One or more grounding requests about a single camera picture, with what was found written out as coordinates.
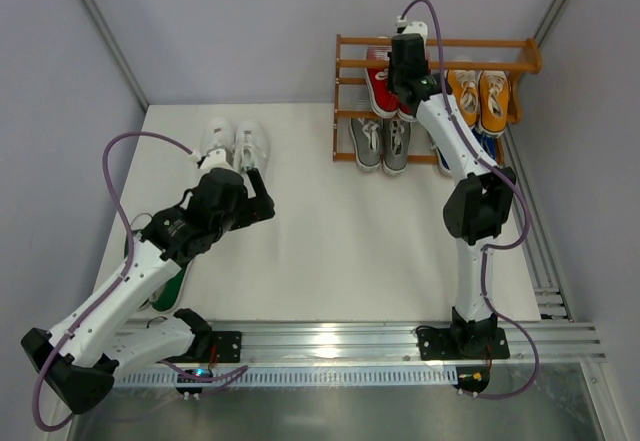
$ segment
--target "white shoe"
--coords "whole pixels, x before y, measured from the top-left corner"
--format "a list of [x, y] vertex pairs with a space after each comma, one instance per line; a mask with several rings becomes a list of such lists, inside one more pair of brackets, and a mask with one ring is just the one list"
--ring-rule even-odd
[[218, 148], [225, 148], [229, 153], [233, 152], [233, 127], [224, 118], [213, 118], [200, 140], [202, 156]]
[[236, 131], [233, 169], [240, 174], [256, 168], [264, 178], [269, 160], [269, 141], [262, 127], [255, 121], [243, 121]]

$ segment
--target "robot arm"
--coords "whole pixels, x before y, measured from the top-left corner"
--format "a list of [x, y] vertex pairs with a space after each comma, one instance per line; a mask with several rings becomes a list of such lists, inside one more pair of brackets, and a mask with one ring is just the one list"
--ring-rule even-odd
[[[47, 383], [73, 413], [89, 411], [104, 399], [116, 379], [146, 365], [185, 354], [198, 359], [211, 349], [211, 327], [188, 309], [140, 333], [115, 336], [144, 300], [224, 233], [275, 215], [258, 171], [248, 172], [256, 194], [249, 198], [242, 176], [227, 164], [225, 150], [205, 156], [199, 171], [198, 186], [187, 190], [177, 205], [156, 213], [142, 230], [126, 278], [88, 315], [46, 373]], [[124, 263], [65, 320], [49, 331], [33, 328], [23, 337], [22, 347], [36, 370], [40, 371], [76, 317], [117, 281], [123, 268]]]
[[[482, 253], [507, 221], [513, 192], [484, 165], [486, 162], [493, 167], [496, 163], [462, 121], [451, 88], [447, 86], [447, 92], [442, 92], [439, 79], [429, 74], [424, 48], [426, 27], [420, 32], [414, 23], [411, 26], [414, 29], [404, 30], [392, 39], [388, 87], [427, 129], [456, 182], [443, 210], [445, 225], [456, 238], [458, 251], [458, 294], [448, 335], [458, 357], [482, 359], [486, 346], [497, 339], [500, 329], [497, 316], [482, 294]], [[455, 121], [449, 117], [445, 96]], [[456, 127], [454, 122], [462, 125]], [[515, 183], [511, 168], [497, 169]], [[489, 253], [485, 269], [488, 299], [492, 297], [491, 259]]]

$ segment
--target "wall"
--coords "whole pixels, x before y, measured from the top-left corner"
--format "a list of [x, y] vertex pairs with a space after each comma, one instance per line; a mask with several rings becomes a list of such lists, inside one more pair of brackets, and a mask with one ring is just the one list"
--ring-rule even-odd
[[[635, 411], [640, 405], [633, 374], [640, 357], [638, 5], [640, 0], [571, 0], [542, 50], [544, 69], [523, 83], [526, 119], [514, 130], [572, 308], [579, 319], [596, 323], [623, 399]], [[637, 417], [630, 421], [637, 423]], [[634, 428], [632, 439], [640, 439], [640, 426]]]
[[[411, 0], [96, 0], [151, 103], [333, 99], [335, 35], [391, 34]], [[432, 0], [448, 37], [533, 34], [549, 0]], [[427, 19], [424, 8], [418, 19]]]
[[[90, 293], [114, 212], [102, 148], [143, 113], [77, 0], [0, 6], [0, 432], [24, 441], [35, 373], [20, 338]], [[114, 153], [118, 185], [132, 147]]]

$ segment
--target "shoe rack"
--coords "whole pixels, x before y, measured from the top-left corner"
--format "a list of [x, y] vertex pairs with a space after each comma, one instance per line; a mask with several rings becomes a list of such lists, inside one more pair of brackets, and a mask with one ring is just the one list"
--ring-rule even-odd
[[[509, 100], [507, 122], [518, 123], [522, 120], [522, 106], [518, 98], [518, 84], [520, 77], [524, 73], [536, 74], [542, 69], [542, 56], [538, 45], [533, 38], [527, 38], [524, 41], [511, 40], [492, 40], [492, 39], [443, 39], [445, 47], [457, 48], [500, 48], [504, 50], [518, 49], [519, 53], [515, 62], [475, 62], [475, 61], [445, 61], [444, 68], [449, 69], [465, 69], [465, 70], [495, 70], [504, 71], [509, 79], [511, 87], [511, 98]], [[365, 60], [365, 59], [347, 59], [342, 57], [343, 46], [391, 46], [389, 38], [347, 38], [338, 34], [336, 38], [336, 77], [335, 77], [335, 95], [334, 95], [334, 111], [333, 111], [333, 160], [334, 161], [355, 161], [354, 153], [345, 153], [338, 151], [338, 123], [342, 120], [350, 118], [377, 119], [377, 116], [371, 110], [359, 109], [343, 109], [340, 107], [340, 88], [344, 86], [366, 85], [364, 77], [343, 77], [342, 69], [345, 68], [385, 68], [389, 65], [384, 60]], [[429, 39], [428, 46], [435, 46], [436, 40]], [[504, 161], [504, 151], [502, 149], [502, 140], [496, 140], [497, 161], [502, 164]], [[437, 164], [438, 158], [435, 154], [431, 155], [409, 155], [410, 163], [418, 164]]]

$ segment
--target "gray shoe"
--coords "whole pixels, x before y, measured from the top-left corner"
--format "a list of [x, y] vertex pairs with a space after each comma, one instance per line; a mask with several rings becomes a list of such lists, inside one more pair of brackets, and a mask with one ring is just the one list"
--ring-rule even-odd
[[407, 167], [411, 124], [398, 119], [385, 119], [382, 139], [384, 139], [382, 170], [392, 176], [400, 174]]
[[356, 164], [363, 171], [375, 171], [380, 166], [382, 143], [380, 121], [377, 119], [352, 118], [349, 132], [356, 150]]

